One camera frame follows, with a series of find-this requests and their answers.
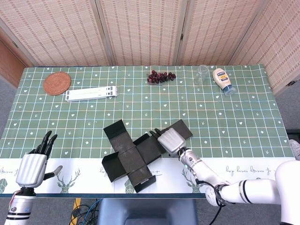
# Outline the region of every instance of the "gray carpet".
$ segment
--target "gray carpet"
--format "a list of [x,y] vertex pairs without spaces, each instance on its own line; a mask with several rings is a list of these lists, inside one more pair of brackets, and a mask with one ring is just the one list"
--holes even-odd
[[[276,98],[286,128],[300,128],[300,82]],[[8,114],[14,99],[15,89],[5,83],[0,77],[0,135],[2,135]],[[83,203],[92,205],[94,199],[83,199]],[[0,198],[0,224],[4,224],[9,199]],[[67,225],[73,209],[72,198],[38,198],[34,203],[30,225]],[[200,225],[207,225],[215,216],[218,208],[207,203],[205,199],[196,200],[198,220]],[[215,225],[276,225],[280,221],[280,206],[278,205],[246,205],[236,204],[224,207],[215,221]]]

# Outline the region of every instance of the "deer print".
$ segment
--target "deer print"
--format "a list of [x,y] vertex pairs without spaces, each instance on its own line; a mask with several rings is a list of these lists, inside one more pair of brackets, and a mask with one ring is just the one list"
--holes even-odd
[[125,185],[125,193],[126,194],[133,194],[135,192],[135,189],[129,179],[125,182],[124,185]]
[[192,181],[191,176],[189,177],[189,179],[187,178],[187,171],[185,171],[184,169],[182,170],[182,175],[185,177],[185,179],[187,180],[187,185],[189,187],[191,187],[193,189],[192,193],[200,193],[200,187],[201,185],[197,185]]
[[2,194],[6,188],[6,186],[8,185],[6,179],[1,179],[0,180],[0,194]]
[[75,184],[75,180],[77,179],[77,177],[80,175],[80,170],[78,169],[78,171],[75,172],[75,178],[72,179],[72,176],[71,176],[71,179],[69,181],[68,184],[65,184],[64,182],[64,176],[62,176],[62,179],[60,180],[60,173],[57,175],[57,179],[59,182],[57,182],[58,186],[61,188],[61,192],[60,193],[63,193],[63,194],[67,194],[69,193],[69,188],[72,187],[74,184]]

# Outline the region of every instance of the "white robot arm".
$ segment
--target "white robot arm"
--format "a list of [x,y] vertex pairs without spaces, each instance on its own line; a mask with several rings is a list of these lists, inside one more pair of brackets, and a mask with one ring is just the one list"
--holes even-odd
[[204,183],[206,199],[211,205],[224,206],[233,203],[281,204],[281,225],[300,225],[298,215],[300,177],[292,171],[300,171],[300,161],[281,164],[275,173],[276,181],[269,179],[241,180],[230,184],[214,173],[191,149],[173,128],[162,133],[155,129],[157,140],[166,151],[179,160],[194,175],[197,183]]
[[61,171],[62,166],[60,165],[53,172],[45,174],[47,160],[57,138],[57,135],[54,135],[48,142],[50,135],[51,131],[45,135],[42,143],[36,149],[24,155],[16,179],[21,190],[13,194],[4,225],[26,225],[31,214],[33,201],[36,198],[34,188]]

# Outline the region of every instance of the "woven panel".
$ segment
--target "woven panel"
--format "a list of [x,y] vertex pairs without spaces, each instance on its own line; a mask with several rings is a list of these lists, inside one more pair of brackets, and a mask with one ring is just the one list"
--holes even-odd
[[237,52],[234,65],[263,63],[274,92],[300,68],[300,1],[272,0]]
[[117,65],[171,65],[182,1],[101,0]]
[[0,18],[40,66],[108,65],[88,0],[2,1]]
[[250,25],[260,0],[196,1],[182,65],[226,65]]

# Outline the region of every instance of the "round rattan coaster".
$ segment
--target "round rattan coaster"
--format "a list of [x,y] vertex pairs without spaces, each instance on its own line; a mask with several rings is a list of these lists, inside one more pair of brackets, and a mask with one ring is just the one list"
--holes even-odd
[[64,72],[56,72],[47,76],[43,87],[49,95],[60,95],[64,93],[71,84],[71,77]]

